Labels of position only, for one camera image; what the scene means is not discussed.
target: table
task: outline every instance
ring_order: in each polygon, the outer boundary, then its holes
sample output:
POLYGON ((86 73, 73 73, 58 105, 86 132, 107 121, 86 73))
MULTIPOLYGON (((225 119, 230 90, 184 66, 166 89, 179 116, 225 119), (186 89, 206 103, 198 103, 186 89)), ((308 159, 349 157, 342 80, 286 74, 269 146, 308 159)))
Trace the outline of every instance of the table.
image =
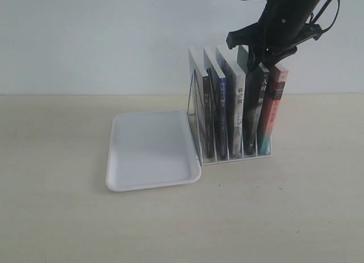
POLYGON ((0 262, 364 262, 364 95, 285 95, 272 157, 110 192, 112 119, 187 98, 1 96, 0 262))

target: book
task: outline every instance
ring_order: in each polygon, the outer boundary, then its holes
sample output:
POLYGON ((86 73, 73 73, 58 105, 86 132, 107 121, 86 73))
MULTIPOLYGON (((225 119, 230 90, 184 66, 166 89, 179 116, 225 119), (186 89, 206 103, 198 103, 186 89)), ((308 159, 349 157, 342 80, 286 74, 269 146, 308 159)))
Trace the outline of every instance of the book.
POLYGON ((204 48, 204 66, 212 81, 212 114, 215 126, 216 150, 221 160, 228 157, 226 122, 226 77, 209 48, 204 48))
POLYGON ((199 136, 206 158, 214 156, 213 119, 211 110, 211 80, 204 68, 204 60, 194 47, 188 48, 190 74, 195 77, 196 113, 198 114, 199 136))
POLYGON ((241 157, 245 72, 225 46, 216 47, 216 60, 226 76, 226 116, 229 153, 241 157))
POLYGON ((258 123, 264 94, 267 88, 269 70, 260 63, 253 71, 247 70, 248 51, 245 47, 239 46, 237 62, 246 72, 244 109, 243 109, 243 145, 247 155, 255 153, 255 138, 258 130, 258 123))
POLYGON ((276 64, 270 69, 257 132, 258 154, 260 155, 267 154, 287 76, 288 69, 281 63, 276 64))

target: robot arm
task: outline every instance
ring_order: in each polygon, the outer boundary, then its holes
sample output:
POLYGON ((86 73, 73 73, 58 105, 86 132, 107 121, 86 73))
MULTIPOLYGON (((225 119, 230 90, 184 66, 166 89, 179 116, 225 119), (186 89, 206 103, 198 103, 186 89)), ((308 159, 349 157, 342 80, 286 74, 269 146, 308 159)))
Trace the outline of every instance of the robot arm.
POLYGON ((238 31, 229 32, 226 43, 232 49, 237 45, 249 47, 248 69, 253 71, 259 63, 274 66, 282 59, 297 52, 297 45, 309 40, 318 40, 334 24, 323 30, 316 21, 332 0, 327 0, 322 9, 313 16, 320 0, 267 0, 257 23, 238 31))

